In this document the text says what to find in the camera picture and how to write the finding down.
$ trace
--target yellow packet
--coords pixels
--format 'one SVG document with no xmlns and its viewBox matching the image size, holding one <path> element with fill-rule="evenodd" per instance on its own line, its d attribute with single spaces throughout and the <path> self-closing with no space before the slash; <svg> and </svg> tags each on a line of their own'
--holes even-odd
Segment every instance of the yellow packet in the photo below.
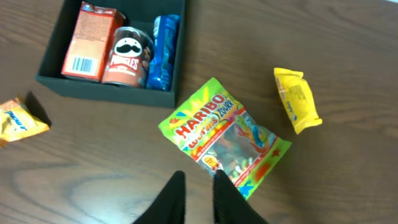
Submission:
<svg viewBox="0 0 398 224">
<path fill-rule="evenodd" d="M 279 96 L 291 120 L 294 131 L 300 134 L 305 128 L 322 124 L 311 89 L 303 79 L 304 73 L 275 68 L 274 75 Z"/>
<path fill-rule="evenodd" d="M 47 124 L 29 113 L 20 98 L 0 105 L 0 126 L 0 147 L 50 129 Z"/>
</svg>

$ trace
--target wooden table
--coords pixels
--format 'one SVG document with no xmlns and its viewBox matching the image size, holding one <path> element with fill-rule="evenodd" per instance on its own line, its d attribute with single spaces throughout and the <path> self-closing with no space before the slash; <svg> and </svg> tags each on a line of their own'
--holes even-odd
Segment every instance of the wooden table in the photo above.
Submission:
<svg viewBox="0 0 398 224">
<path fill-rule="evenodd" d="M 163 137 L 171 109 L 64 98 L 34 81 L 62 0 L 0 2 L 0 101 L 38 99 L 50 131 L 0 149 L 0 223 L 130 223 L 176 170 L 186 223 L 212 223 L 211 177 Z M 254 195 L 271 224 L 397 223 L 398 4 L 200 0 L 181 104 L 216 77 L 294 144 Z M 297 136 L 272 69 L 305 72 L 324 124 Z"/>
</svg>

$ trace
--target mustache logo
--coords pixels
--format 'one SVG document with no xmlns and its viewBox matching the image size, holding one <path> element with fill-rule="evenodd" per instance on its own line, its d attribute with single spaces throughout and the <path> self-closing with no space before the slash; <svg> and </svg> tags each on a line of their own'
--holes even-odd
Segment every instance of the mustache logo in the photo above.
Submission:
<svg viewBox="0 0 398 224">
<path fill-rule="evenodd" d="M 135 53 L 139 53 L 141 51 L 141 49 L 137 46 L 130 46 L 128 44 L 124 44 L 121 47 L 116 47 L 116 51 L 119 53 L 128 53 L 130 51 L 134 51 Z"/>
</svg>

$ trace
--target blue snack package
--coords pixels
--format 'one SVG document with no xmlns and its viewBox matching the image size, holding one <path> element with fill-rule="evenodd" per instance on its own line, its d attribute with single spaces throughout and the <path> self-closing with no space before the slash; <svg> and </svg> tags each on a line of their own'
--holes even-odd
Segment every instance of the blue snack package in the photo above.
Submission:
<svg viewBox="0 0 398 224">
<path fill-rule="evenodd" d="M 155 19 L 155 50 L 154 59 L 149 64 L 148 89 L 170 91 L 179 23 L 180 16 L 177 15 Z"/>
</svg>

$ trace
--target wooden surface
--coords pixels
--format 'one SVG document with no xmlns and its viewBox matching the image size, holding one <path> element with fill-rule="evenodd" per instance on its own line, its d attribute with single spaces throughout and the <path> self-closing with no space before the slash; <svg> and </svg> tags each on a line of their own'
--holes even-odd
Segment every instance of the wooden surface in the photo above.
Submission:
<svg viewBox="0 0 398 224">
<path fill-rule="evenodd" d="M 186 223 L 211 223 L 211 177 L 164 138 L 172 110 L 63 98 L 34 81 L 61 0 L 0 1 L 0 101 L 32 92 L 47 133 L 0 149 L 0 223 L 130 223 L 176 170 Z M 183 102 L 216 77 L 293 146 L 249 199 L 271 224 L 398 223 L 398 4 L 200 0 Z M 272 69 L 305 72 L 324 124 L 299 136 Z"/>
</svg>

